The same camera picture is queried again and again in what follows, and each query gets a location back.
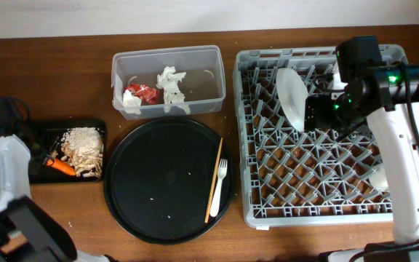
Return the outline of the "orange carrot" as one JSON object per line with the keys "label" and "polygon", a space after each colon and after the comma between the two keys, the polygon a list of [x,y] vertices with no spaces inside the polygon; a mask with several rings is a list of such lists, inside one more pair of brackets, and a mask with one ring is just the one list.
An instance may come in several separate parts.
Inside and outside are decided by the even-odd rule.
{"label": "orange carrot", "polygon": [[70,166],[69,164],[66,164],[60,159],[48,157],[46,159],[45,165],[48,167],[54,168],[56,170],[59,170],[66,175],[76,176],[75,169],[73,169],[72,166]]}

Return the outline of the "pile of peanut shells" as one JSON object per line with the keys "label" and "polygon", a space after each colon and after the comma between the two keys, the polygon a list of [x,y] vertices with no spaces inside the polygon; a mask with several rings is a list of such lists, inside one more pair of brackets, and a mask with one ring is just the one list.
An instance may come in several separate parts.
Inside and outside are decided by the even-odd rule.
{"label": "pile of peanut shells", "polygon": [[62,160],[70,165],[76,177],[99,178],[103,167],[103,142],[101,140],[64,142]]}

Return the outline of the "grey plate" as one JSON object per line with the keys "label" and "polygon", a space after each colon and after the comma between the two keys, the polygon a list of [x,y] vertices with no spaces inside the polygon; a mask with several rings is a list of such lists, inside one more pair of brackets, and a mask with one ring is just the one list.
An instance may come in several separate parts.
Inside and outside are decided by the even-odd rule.
{"label": "grey plate", "polygon": [[276,74],[276,90],[290,126],[303,132],[308,92],[300,75],[291,68],[280,68]]}

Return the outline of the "white cup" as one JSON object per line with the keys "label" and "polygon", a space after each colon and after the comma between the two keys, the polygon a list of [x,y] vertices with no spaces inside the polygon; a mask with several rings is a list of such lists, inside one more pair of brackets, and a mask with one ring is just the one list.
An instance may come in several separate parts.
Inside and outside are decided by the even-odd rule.
{"label": "white cup", "polygon": [[368,180],[374,189],[380,192],[389,192],[388,181],[383,163],[372,167],[372,173]]}

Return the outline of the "red snack wrapper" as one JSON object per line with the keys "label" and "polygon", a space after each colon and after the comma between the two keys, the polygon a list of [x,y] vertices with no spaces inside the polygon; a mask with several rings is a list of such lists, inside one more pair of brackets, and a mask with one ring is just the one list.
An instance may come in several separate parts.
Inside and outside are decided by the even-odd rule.
{"label": "red snack wrapper", "polygon": [[131,83],[124,87],[124,91],[130,91],[133,96],[144,100],[147,104],[156,104],[159,91],[144,84]]}

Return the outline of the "white napkin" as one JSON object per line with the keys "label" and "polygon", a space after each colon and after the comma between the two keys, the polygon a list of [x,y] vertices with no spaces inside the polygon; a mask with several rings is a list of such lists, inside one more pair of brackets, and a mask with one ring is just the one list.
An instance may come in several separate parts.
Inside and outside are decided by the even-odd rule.
{"label": "white napkin", "polygon": [[169,113],[173,104],[190,114],[191,110],[185,105],[185,95],[180,91],[178,83],[186,76],[186,72],[177,73],[174,66],[165,67],[161,74],[157,75],[157,87],[163,90],[164,112]]}

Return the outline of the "pile of rice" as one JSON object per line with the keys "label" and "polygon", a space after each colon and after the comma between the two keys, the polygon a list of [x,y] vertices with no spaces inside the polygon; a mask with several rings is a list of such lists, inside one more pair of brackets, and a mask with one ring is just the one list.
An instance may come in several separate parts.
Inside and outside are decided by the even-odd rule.
{"label": "pile of rice", "polygon": [[63,136],[62,151],[70,156],[97,156],[103,152],[103,138],[94,127],[76,127]]}

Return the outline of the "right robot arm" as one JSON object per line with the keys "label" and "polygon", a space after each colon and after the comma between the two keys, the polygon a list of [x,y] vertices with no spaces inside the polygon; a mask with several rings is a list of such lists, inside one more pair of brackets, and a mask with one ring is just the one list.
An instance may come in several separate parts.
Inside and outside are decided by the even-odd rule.
{"label": "right robot arm", "polygon": [[419,261],[419,66],[383,61],[375,36],[335,49],[341,95],[306,99],[304,128],[334,129],[338,140],[366,125],[378,143],[391,195],[393,242],[322,253],[321,261]]}

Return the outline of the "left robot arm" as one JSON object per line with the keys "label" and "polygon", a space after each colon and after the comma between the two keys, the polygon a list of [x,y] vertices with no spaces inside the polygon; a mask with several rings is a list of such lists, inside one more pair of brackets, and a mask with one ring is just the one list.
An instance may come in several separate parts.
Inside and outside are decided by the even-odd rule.
{"label": "left robot arm", "polygon": [[30,176],[47,169],[77,177],[82,169],[53,156],[24,102],[0,97],[0,261],[112,261],[78,250],[68,232],[31,198]]}

